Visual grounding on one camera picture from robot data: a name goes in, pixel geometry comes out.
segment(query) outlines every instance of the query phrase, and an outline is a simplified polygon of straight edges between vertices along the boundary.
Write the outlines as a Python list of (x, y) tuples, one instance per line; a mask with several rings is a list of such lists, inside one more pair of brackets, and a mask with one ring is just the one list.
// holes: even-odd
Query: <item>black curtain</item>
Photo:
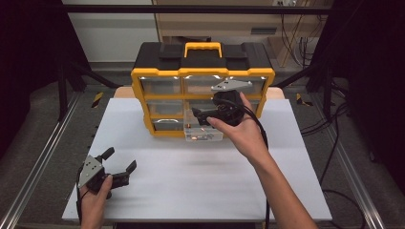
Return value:
[(74, 90), (85, 87), (69, 65), (74, 61), (90, 70), (69, 16), (46, 12), (46, 4), (62, 2), (14, 0), (0, 5), (0, 157), (30, 110), (30, 94), (55, 82), (61, 64)]
[[(405, 193), (405, 1), (335, 0), (334, 4), (352, 9), (354, 17), (332, 43), (328, 67), (333, 77), (348, 79), (348, 101), (356, 121), (376, 159)], [(331, 17), (312, 62), (321, 61), (341, 28), (338, 22), (350, 15)], [(312, 75), (309, 82), (320, 86), (324, 76)]]

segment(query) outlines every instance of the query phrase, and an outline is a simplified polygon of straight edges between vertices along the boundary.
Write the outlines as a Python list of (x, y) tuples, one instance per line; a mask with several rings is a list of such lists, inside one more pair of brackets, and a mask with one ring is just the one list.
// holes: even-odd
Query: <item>white tabletop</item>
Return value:
[[(330, 220), (309, 155), (289, 101), (268, 100), (260, 118), (269, 150), (292, 189), (315, 220)], [(136, 160), (128, 186), (112, 191), (105, 218), (128, 221), (264, 221), (266, 197), (253, 167), (229, 139), (186, 142), (153, 137), (143, 124), (135, 98), (112, 98), (99, 125), (90, 155), (116, 152), (103, 162), (107, 173), (123, 172)], [(78, 220), (76, 194), (63, 219)]]

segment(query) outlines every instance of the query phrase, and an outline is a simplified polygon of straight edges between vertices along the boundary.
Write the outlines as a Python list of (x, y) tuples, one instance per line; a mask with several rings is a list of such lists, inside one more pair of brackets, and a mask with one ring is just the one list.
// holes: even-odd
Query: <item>yellow handle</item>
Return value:
[(223, 57), (220, 42), (188, 42), (185, 43), (184, 57), (187, 57), (188, 50), (218, 50), (220, 58)]

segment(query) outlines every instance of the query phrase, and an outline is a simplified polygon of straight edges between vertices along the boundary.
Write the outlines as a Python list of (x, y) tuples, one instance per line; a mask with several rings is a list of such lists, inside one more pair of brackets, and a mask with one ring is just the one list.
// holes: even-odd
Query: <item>metal frame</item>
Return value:
[(220, 13), (220, 14), (306, 14), (330, 15), (340, 9), (315, 7), (258, 7), (258, 6), (207, 6), (207, 5), (64, 5), (45, 6), (50, 12), (86, 13)]
[(9, 208), (6, 215), (3, 216), (0, 224), (0, 228), (14, 228), (17, 224), (17, 221), (20, 219), (30, 197), (33, 193), (33, 190), (36, 187), (39, 179), (41, 178), (45, 168), (51, 156), (53, 155), (53, 151), (57, 146), (59, 139), (62, 137), (66, 126), (68, 125), (72, 114), (75, 110), (75, 106), (77, 105), (77, 101), (80, 98), (80, 93), (75, 92), (72, 96), (72, 99), (69, 104), (69, 109), (65, 115), (65, 117), (58, 121), (55, 128), (53, 129), (53, 133), (51, 134), (50, 138), (48, 139), (47, 144), (45, 145), (44, 149), (42, 150), (41, 155), (39, 156), (38, 160), (35, 162), (29, 176), (27, 177), (23, 187), (20, 189), (17, 197), (15, 198), (14, 202), (12, 203), (11, 207)]
[[(309, 94), (311, 101), (313, 101), (314, 106), (318, 110), (319, 114), (323, 117), (323, 109), (321, 108), (322, 102), (317, 94)], [(336, 130), (333, 125), (328, 127), (328, 134), (330, 137), (330, 141), (333, 142), (336, 139)], [(360, 175), (355, 170), (352, 161), (349, 159), (349, 156), (346, 154), (345, 148), (343, 144), (338, 140), (337, 147), (336, 147), (336, 155), (338, 156), (338, 160), (340, 166), (343, 169), (343, 172), (346, 175), (349, 185), (352, 188), (353, 194), (363, 211), (364, 217), (372, 229), (383, 229), (385, 225), (381, 219), (381, 216), (378, 214), (376, 210), (373, 200), (370, 198), (369, 192), (367, 191), (366, 187), (364, 186), (363, 181), (360, 178)]]

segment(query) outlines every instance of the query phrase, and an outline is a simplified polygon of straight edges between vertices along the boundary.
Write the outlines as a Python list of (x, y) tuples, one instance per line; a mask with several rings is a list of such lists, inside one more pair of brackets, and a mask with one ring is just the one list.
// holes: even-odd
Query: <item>human arm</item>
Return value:
[[(241, 99), (251, 109), (242, 93)], [(236, 127), (213, 117), (207, 121), (227, 135), (253, 166), (280, 228), (317, 228), (268, 152), (259, 127), (249, 115), (245, 114), (243, 121)]]
[(113, 176), (105, 178), (98, 193), (93, 193), (84, 185), (80, 189), (81, 200), (81, 228), (99, 229), (104, 222), (104, 206), (108, 193), (113, 185)]

